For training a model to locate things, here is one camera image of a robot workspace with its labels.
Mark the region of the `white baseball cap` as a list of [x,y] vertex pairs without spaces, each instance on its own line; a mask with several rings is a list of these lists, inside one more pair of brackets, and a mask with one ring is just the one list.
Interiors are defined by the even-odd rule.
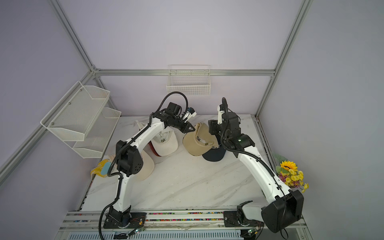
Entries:
[[144,125],[137,121],[140,131],[133,136],[137,137],[131,146],[135,146],[142,151],[145,145],[152,146],[152,151],[156,156],[164,157],[174,153],[178,147],[178,140],[174,130],[166,126],[159,119],[153,119],[151,124]]

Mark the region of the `dark red baseball cap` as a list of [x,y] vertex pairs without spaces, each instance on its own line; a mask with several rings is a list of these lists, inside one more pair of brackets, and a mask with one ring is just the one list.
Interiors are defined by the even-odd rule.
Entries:
[[155,156],[159,157],[160,155],[157,153],[157,151],[156,151],[156,149],[155,149],[153,143],[152,143],[152,142],[149,142],[148,145],[150,146],[150,149],[151,149],[151,151],[153,152],[153,154],[154,154]]

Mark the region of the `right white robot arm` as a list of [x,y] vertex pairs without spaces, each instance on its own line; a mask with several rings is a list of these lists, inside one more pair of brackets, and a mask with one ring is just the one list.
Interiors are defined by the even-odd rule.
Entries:
[[209,131],[220,138],[226,151],[233,153],[247,167],[268,202],[264,207],[252,202],[241,205],[242,219],[263,222],[273,233],[281,232],[301,219],[303,194],[288,187],[267,165],[254,141],[241,132],[237,114],[219,111],[217,120],[209,121]]

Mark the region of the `yellow object behind arm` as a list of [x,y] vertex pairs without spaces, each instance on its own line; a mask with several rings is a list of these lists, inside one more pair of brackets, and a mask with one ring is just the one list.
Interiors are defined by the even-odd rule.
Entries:
[[97,165],[96,168],[94,168],[93,170],[91,170],[91,176],[93,176],[93,175],[97,175],[97,176],[99,176],[99,177],[102,177],[101,174],[100,174],[100,172],[101,172],[102,167],[104,166],[104,164],[105,164],[106,162],[110,162],[110,160],[109,160],[109,159],[104,159],[104,160],[102,160],[102,161]]

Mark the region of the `beige baseball cap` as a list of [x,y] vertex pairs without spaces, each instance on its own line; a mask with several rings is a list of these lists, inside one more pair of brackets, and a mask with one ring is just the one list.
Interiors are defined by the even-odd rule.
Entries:
[[143,157],[143,167],[137,174],[135,174],[135,179],[137,182],[141,182],[147,179],[155,168],[153,159],[144,150],[141,152],[141,156]]

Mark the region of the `khaki tan baseball cap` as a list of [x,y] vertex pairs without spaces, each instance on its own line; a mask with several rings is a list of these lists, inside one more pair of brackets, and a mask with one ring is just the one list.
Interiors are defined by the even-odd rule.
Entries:
[[209,126],[205,123],[197,123],[195,131],[184,136],[183,145],[190,155],[197,157],[219,148],[217,137],[210,134]]

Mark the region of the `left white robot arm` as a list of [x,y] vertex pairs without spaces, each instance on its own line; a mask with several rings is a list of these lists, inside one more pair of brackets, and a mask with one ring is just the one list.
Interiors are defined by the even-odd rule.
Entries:
[[169,103],[166,109],[152,113],[149,123],[137,134],[125,142],[119,141],[116,144],[116,156],[107,175],[118,176],[119,182],[114,201],[102,211],[102,216],[106,216],[105,226],[115,224],[118,228],[126,228],[132,224],[131,180],[144,166],[142,157],[144,147],[167,127],[176,128],[184,134],[195,130],[189,119],[196,116],[196,111],[190,107],[182,115],[179,111],[180,106]]

